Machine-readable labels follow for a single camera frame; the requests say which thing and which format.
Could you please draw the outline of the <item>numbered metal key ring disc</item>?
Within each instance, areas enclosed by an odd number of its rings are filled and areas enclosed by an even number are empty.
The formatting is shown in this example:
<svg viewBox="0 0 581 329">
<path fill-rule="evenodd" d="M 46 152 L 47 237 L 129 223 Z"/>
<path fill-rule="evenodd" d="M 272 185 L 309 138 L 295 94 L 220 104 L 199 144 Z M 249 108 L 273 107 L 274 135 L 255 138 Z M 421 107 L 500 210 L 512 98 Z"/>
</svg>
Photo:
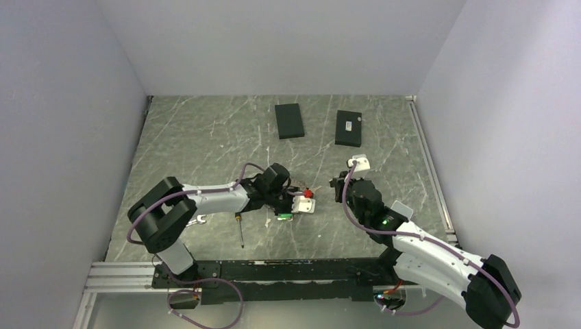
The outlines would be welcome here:
<svg viewBox="0 0 581 329">
<path fill-rule="evenodd" d="M 294 179 L 294 178 L 291 180 L 290 185 L 298 188 L 300 191 L 304 191 L 306 189 L 311 189 L 311 185 L 309 183 L 304 182 L 303 180 L 298 180 L 298 179 Z"/>
</svg>

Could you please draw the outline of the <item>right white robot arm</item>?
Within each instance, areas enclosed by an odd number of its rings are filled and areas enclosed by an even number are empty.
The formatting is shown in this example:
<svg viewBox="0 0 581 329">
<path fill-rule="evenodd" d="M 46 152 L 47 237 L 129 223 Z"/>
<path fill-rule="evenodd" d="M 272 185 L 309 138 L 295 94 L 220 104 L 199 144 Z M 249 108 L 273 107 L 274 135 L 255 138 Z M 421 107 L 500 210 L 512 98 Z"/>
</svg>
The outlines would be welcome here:
<svg viewBox="0 0 581 329">
<path fill-rule="evenodd" d="M 481 328 L 517 328 L 522 294 L 505 260 L 471 254 L 427 233 L 404 214 L 384 204 L 370 180 L 343 171 L 329 181 L 347 218 L 381 245 L 378 277 L 385 284 L 414 282 L 453 301 Z"/>
</svg>

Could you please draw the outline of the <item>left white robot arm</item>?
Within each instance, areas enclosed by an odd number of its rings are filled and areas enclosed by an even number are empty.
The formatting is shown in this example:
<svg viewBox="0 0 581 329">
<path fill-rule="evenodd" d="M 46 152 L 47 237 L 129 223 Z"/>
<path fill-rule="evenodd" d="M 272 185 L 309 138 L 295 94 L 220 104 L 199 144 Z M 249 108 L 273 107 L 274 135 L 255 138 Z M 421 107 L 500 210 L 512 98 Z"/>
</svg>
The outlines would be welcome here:
<svg viewBox="0 0 581 329">
<path fill-rule="evenodd" d="M 291 214 L 300 197 L 311 194 L 292 185 L 281 164 L 247 177 L 242 171 L 233 182 L 193 186 L 169 176 L 161 180 L 128 211 L 131 227 L 127 241 L 142 245 L 170 271 L 178 287 L 191 286 L 197 278 L 197 262 L 180 237 L 188 223 L 199 216 L 229 212 L 242 214 L 266 206 L 275 214 Z"/>
</svg>

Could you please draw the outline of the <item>clear plastic card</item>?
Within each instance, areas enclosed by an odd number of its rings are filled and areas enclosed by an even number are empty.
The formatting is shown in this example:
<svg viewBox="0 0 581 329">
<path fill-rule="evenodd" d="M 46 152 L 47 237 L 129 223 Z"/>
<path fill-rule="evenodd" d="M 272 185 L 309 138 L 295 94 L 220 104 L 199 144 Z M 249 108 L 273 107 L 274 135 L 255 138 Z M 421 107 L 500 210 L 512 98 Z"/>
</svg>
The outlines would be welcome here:
<svg viewBox="0 0 581 329">
<path fill-rule="evenodd" d="M 413 214 L 414 214 L 414 210 L 412 208 L 410 208 L 407 205 L 403 204 L 399 200 L 395 200 L 393 202 L 393 204 L 391 206 L 391 209 L 393 211 L 399 213 L 403 217 L 407 218 L 407 220 L 411 219 L 412 216 L 413 216 Z"/>
</svg>

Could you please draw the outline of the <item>black yellow screwdriver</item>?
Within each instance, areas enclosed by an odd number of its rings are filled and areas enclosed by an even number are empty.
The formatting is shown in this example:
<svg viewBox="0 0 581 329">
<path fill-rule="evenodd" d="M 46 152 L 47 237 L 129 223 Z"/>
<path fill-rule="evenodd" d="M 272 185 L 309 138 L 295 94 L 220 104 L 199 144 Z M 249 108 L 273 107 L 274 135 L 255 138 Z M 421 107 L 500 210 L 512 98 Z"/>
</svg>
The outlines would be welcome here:
<svg viewBox="0 0 581 329">
<path fill-rule="evenodd" d="M 235 220 L 236 220 L 237 225 L 238 225 L 240 246 L 241 246 L 242 249 L 244 249 L 245 248 L 245 242 L 244 242 L 244 238 L 243 238 L 243 227 L 242 227 L 242 220 L 243 220 L 243 218 L 242 218 L 242 215 L 241 215 L 240 212 L 236 212 L 234 214 L 234 216 L 235 216 Z"/>
</svg>

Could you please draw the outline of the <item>black box with label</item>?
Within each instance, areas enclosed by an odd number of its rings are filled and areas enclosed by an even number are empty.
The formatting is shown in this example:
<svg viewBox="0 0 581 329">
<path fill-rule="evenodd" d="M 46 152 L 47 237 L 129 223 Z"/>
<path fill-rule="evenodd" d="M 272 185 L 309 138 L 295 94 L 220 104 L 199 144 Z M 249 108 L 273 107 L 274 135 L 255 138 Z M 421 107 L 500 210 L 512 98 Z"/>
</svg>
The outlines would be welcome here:
<svg viewBox="0 0 581 329">
<path fill-rule="evenodd" d="M 362 113 L 338 110 L 336 113 L 336 145 L 360 147 L 362 144 Z"/>
</svg>

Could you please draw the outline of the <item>plain black box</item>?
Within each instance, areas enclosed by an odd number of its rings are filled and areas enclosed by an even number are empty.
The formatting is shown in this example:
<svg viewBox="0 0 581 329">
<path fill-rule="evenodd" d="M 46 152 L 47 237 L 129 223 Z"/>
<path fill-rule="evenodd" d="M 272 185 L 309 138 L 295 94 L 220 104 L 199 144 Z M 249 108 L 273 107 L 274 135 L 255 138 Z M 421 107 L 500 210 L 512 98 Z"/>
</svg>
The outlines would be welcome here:
<svg viewBox="0 0 581 329">
<path fill-rule="evenodd" d="M 298 103 L 275 105 L 277 133 L 280 140 L 301 138 L 305 136 L 305 129 Z"/>
</svg>

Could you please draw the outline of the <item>lower silver wrench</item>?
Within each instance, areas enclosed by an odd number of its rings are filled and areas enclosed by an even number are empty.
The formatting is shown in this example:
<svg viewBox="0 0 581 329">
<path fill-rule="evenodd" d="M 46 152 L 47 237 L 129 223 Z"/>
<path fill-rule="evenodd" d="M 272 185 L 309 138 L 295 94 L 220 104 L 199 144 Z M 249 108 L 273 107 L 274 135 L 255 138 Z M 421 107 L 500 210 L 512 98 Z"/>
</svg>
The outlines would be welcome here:
<svg viewBox="0 0 581 329">
<path fill-rule="evenodd" d="M 193 225 L 203 225 L 205 224 L 207 221 L 205 219 L 205 215 L 198 215 L 195 218 L 192 218 L 187 224 L 186 226 L 193 226 Z"/>
</svg>

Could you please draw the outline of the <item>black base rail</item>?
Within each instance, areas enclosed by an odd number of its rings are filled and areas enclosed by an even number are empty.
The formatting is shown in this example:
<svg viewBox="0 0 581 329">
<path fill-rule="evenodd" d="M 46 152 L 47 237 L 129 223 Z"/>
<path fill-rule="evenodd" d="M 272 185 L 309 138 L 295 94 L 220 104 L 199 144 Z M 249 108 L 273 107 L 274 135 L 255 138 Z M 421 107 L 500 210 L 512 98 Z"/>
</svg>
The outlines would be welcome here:
<svg viewBox="0 0 581 329">
<path fill-rule="evenodd" d="M 156 265 L 155 289 L 196 288 L 201 304 L 349 299 L 371 302 L 399 278 L 378 258 L 288 260 L 198 260 L 193 269 L 170 278 Z"/>
</svg>

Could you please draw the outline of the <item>aluminium frame rail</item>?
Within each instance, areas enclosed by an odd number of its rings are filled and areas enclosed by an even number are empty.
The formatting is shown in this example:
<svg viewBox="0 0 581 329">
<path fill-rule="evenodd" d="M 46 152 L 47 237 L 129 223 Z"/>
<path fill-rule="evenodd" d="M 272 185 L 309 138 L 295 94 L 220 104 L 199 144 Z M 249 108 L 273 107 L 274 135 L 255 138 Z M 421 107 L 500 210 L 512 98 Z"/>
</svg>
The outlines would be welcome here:
<svg viewBox="0 0 581 329">
<path fill-rule="evenodd" d="M 88 272 L 73 328 L 88 328 L 99 294 L 153 292 L 151 283 L 154 271 L 155 266 L 147 262 L 93 263 Z"/>
</svg>

